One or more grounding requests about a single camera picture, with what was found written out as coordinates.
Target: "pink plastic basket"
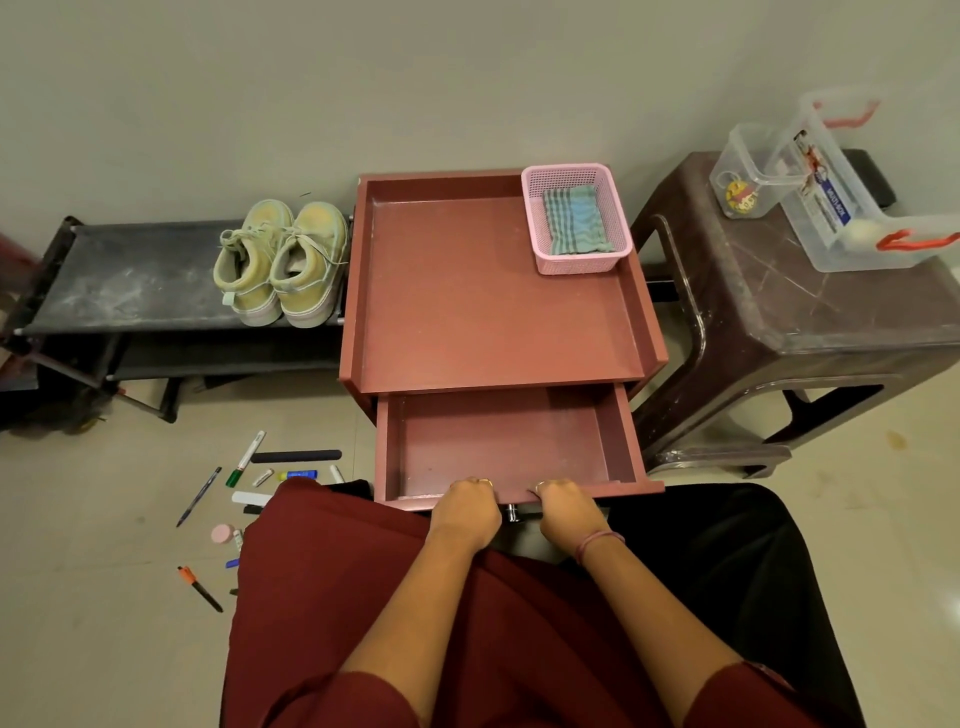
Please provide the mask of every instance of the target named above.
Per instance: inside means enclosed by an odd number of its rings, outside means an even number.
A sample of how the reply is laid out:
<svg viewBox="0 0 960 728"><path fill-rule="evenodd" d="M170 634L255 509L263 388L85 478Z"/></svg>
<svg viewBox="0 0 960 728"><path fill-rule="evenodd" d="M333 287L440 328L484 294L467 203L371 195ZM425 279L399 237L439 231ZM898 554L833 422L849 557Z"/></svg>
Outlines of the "pink plastic basket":
<svg viewBox="0 0 960 728"><path fill-rule="evenodd" d="M613 175L603 164L544 164L527 167L520 174L523 203L527 207L530 241L537 257L537 270L545 276L571 273L603 273L634 249L630 226L623 216L620 197L616 194ZM550 226L543 210L543 190L592 184L597 191L597 206L603 219L604 232L613 245L612 253L551 255Z"/></svg>

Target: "checkered cloth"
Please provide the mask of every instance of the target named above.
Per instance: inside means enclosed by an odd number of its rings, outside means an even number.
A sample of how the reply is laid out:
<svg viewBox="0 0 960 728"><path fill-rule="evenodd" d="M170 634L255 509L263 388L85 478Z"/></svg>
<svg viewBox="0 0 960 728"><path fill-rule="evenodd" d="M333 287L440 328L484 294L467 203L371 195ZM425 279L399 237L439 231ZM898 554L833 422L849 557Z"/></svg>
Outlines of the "checkered cloth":
<svg viewBox="0 0 960 728"><path fill-rule="evenodd" d="M548 189L543 193L543 208L550 226L551 255L613 252L591 185Z"/></svg>

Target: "pink cap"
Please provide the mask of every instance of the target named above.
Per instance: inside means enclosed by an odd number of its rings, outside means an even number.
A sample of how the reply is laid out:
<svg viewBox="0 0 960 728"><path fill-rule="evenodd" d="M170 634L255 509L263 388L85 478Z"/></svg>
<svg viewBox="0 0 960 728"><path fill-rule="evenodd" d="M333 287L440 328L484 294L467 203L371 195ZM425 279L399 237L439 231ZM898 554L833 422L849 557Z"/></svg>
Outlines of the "pink cap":
<svg viewBox="0 0 960 728"><path fill-rule="evenodd" d="M214 544L225 544L232 538L233 526L231 526L229 523L215 525L213 526L213 530L210 531L210 541L212 541Z"/></svg>

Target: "person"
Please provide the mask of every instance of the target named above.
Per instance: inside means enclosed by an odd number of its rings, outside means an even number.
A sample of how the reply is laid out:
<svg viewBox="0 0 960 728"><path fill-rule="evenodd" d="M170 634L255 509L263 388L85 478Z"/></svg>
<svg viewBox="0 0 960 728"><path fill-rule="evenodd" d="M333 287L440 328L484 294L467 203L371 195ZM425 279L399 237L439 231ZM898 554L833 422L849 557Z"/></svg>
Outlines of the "person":
<svg viewBox="0 0 960 728"><path fill-rule="evenodd" d="M247 529L221 724L863 725L770 491L668 488L608 521L569 480L533 490L576 564L488 549L489 480L429 520L287 480Z"/></svg>

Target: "maroon wooden tray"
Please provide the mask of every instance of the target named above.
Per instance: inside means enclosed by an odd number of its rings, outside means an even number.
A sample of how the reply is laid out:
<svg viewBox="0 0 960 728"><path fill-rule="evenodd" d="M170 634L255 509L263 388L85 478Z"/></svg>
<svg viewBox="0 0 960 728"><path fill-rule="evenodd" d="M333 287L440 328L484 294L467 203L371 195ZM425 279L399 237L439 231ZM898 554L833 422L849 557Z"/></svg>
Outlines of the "maroon wooden tray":
<svg viewBox="0 0 960 728"><path fill-rule="evenodd" d="M593 497L663 490L643 469L619 383L379 399L374 500L427 510L471 475L489 478L499 503L535 501L528 489L552 477Z"/></svg>
<svg viewBox="0 0 960 728"><path fill-rule="evenodd" d="M645 382L667 358L635 255L608 273L537 272L519 170L362 177L349 281L340 378L362 406Z"/></svg>

